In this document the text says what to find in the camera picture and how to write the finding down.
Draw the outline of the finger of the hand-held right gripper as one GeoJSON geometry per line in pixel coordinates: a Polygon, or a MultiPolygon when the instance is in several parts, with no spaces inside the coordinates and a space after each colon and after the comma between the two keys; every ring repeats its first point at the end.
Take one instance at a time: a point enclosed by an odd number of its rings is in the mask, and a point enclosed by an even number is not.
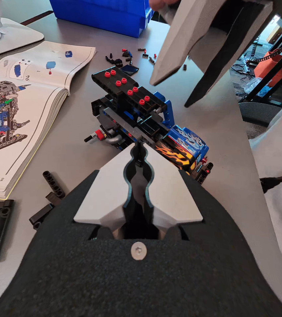
{"type": "Polygon", "coordinates": [[[241,1],[183,0],[177,9],[165,6],[159,13],[170,25],[150,78],[158,85],[185,63],[187,57],[206,73],[220,52],[234,21],[242,9],[241,1]]]}
{"type": "Polygon", "coordinates": [[[186,101],[186,108],[202,99],[226,73],[237,58],[235,54],[242,54],[243,48],[253,39],[273,9],[272,1],[230,1],[230,4],[238,7],[230,9],[229,5],[225,5],[215,18],[216,22],[220,22],[224,13],[227,14],[227,22],[223,25],[227,38],[186,101]]]}

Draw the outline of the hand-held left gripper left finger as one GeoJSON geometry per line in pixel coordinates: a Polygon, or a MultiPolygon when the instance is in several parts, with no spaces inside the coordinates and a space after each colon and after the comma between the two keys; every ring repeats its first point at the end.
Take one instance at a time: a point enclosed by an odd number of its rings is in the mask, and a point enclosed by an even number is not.
{"type": "Polygon", "coordinates": [[[132,143],[97,173],[73,220],[115,231],[135,216],[131,180],[136,174],[137,144],[132,143]]]}

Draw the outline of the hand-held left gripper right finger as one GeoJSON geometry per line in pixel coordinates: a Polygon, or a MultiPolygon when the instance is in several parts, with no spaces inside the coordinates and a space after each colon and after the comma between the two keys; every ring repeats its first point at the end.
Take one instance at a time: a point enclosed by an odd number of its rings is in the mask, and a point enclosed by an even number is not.
{"type": "Polygon", "coordinates": [[[144,216],[148,224],[167,232],[180,224],[201,223],[200,213],[179,170],[153,148],[141,143],[145,188],[144,216]]]}

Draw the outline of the lego truck model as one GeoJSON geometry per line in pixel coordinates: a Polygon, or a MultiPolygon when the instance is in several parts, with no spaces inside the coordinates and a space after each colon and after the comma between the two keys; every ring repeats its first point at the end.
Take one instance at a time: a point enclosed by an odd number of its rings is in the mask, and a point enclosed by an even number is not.
{"type": "Polygon", "coordinates": [[[175,124],[172,103],[159,92],[151,93],[118,67],[91,76],[107,94],[91,102],[100,128],[84,141],[95,138],[123,151],[142,142],[203,184],[213,168],[207,163],[209,147],[193,131],[175,124]]]}

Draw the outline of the long black lego beam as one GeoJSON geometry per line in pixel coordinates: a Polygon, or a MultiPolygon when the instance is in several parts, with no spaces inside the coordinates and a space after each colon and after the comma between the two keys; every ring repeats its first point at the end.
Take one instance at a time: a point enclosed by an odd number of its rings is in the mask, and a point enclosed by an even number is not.
{"type": "Polygon", "coordinates": [[[43,177],[49,184],[56,197],[63,199],[66,196],[64,190],[61,188],[56,178],[49,171],[44,171],[43,177]]]}

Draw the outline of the dark square lego tile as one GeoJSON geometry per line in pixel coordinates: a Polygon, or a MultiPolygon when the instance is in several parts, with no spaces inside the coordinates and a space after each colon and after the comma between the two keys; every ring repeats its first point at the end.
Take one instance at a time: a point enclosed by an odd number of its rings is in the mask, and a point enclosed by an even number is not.
{"type": "Polygon", "coordinates": [[[123,71],[128,76],[133,76],[139,71],[139,68],[133,65],[124,65],[120,68],[121,71],[123,71]]]}

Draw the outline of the short black lego beam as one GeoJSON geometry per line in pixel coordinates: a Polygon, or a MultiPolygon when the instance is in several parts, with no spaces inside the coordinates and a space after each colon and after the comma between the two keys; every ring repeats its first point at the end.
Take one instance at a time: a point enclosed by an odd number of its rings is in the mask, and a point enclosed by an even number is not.
{"type": "Polygon", "coordinates": [[[34,230],[38,230],[43,223],[44,219],[48,216],[48,214],[54,209],[53,204],[48,204],[42,209],[40,209],[37,213],[29,218],[30,223],[33,226],[34,230]]]}

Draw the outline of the scatter of small lego pieces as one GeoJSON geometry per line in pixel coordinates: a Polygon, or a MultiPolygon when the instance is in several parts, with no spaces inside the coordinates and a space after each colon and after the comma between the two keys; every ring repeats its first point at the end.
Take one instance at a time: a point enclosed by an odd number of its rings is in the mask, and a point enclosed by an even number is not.
{"type": "MultiPolygon", "coordinates": [[[[148,59],[148,61],[152,65],[155,65],[155,60],[147,54],[147,51],[145,48],[139,48],[138,52],[142,52],[142,57],[148,59]]],[[[122,57],[125,59],[126,62],[129,63],[129,66],[134,67],[132,64],[133,55],[131,54],[129,50],[122,49],[122,57]]],[[[107,62],[111,63],[112,65],[115,65],[118,68],[124,69],[123,61],[120,58],[114,60],[112,53],[110,53],[110,57],[105,56],[105,59],[107,62]]]]}

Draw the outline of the person's right hand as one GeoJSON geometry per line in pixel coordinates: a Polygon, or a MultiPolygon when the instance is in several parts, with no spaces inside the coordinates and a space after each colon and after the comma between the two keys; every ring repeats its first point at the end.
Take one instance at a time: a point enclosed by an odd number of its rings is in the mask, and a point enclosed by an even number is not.
{"type": "Polygon", "coordinates": [[[173,5],[174,3],[179,2],[179,0],[149,0],[149,6],[154,11],[159,11],[166,6],[173,5]]]}

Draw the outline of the orange plastic container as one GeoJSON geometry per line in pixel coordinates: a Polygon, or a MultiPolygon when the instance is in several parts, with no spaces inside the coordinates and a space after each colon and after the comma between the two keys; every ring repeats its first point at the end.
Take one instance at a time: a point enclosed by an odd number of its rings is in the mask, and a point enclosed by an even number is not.
{"type": "MultiPolygon", "coordinates": [[[[254,75],[257,78],[264,78],[269,71],[271,71],[274,66],[281,60],[282,58],[282,50],[274,50],[274,51],[268,51],[264,57],[268,57],[272,53],[278,53],[275,56],[261,61],[258,63],[256,68],[254,69],[254,75]]],[[[278,71],[278,73],[270,80],[270,82],[267,84],[269,87],[273,87],[275,84],[277,84],[282,79],[282,68],[278,71]]]]}

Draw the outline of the blue plastic bin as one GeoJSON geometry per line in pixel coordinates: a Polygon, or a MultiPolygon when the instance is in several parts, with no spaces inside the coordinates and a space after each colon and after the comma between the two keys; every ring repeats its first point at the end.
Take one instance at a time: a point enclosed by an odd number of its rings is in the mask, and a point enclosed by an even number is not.
{"type": "Polygon", "coordinates": [[[50,0],[58,19],[139,38],[154,11],[148,0],[50,0]]]}

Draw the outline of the open instruction booklet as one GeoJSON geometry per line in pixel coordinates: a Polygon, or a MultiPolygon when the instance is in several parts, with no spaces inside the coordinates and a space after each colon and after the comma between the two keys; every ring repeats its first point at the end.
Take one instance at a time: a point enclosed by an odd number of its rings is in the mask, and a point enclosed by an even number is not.
{"type": "Polygon", "coordinates": [[[46,137],[72,78],[95,54],[95,47],[44,41],[0,60],[0,200],[46,137]]]}

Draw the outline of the tabletop document stand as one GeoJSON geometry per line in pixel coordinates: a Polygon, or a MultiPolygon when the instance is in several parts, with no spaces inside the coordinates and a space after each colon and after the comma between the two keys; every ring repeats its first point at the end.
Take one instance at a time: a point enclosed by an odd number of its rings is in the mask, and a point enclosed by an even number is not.
{"type": "Polygon", "coordinates": [[[2,1],[0,1],[0,54],[39,42],[44,35],[20,23],[2,18],[2,1]]]}

